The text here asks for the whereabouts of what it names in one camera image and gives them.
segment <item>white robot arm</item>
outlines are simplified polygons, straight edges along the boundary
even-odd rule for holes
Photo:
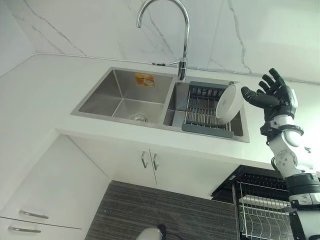
[[[264,109],[265,124],[260,128],[267,137],[267,145],[274,154],[273,168],[285,180],[291,207],[290,226],[296,240],[320,240],[320,182],[314,170],[309,148],[304,147],[304,131],[294,124],[298,107],[296,94],[277,73],[270,69],[273,81],[263,75],[263,88],[257,92],[247,87],[241,89],[244,99]]]

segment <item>cabinet handle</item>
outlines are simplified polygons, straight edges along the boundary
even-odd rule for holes
[[[24,214],[24,215],[28,215],[28,216],[31,216],[31,217],[40,218],[40,219],[49,219],[48,216],[39,215],[39,214],[35,214],[35,213],[32,213],[32,212],[27,212],[27,211],[23,211],[23,210],[20,210],[19,213],[20,214]]]
[[[145,151],[142,152],[141,161],[142,161],[142,164],[143,164],[144,168],[146,169],[147,166],[148,166],[148,162],[145,162],[145,159],[144,159],[145,153],[146,153]]]
[[[157,171],[158,166],[159,166],[159,164],[156,164],[156,156],[157,156],[157,154],[155,153],[155,154],[153,155],[153,160],[152,160],[155,171]]]
[[[41,233],[40,230],[25,229],[25,228],[13,227],[13,226],[9,226],[8,230],[16,231],[16,232],[25,232],[25,233],[37,233],[37,234]]]

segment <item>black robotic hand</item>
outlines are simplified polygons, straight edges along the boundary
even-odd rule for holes
[[[243,98],[250,104],[264,109],[264,120],[270,121],[277,115],[289,115],[293,119],[297,110],[297,100],[291,88],[286,85],[279,73],[271,68],[269,73],[273,76],[272,80],[268,75],[264,74],[259,86],[264,91],[258,89],[256,92],[244,86],[241,89]]]

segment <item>gray floor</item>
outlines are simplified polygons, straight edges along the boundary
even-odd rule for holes
[[[86,240],[135,240],[158,224],[185,240],[237,239],[231,204],[112,181]],[[167,240],[179,239],[168,235]]]

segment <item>white marble backsplash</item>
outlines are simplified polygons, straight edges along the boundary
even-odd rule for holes
[[[35,52],[26,35],[0,0],[0,77]]]
[[[183,55],[184,18],[167,0],[4,0],[36,52],[165,63]],[[320,82],[319,0],[181,0],[188,66]]]

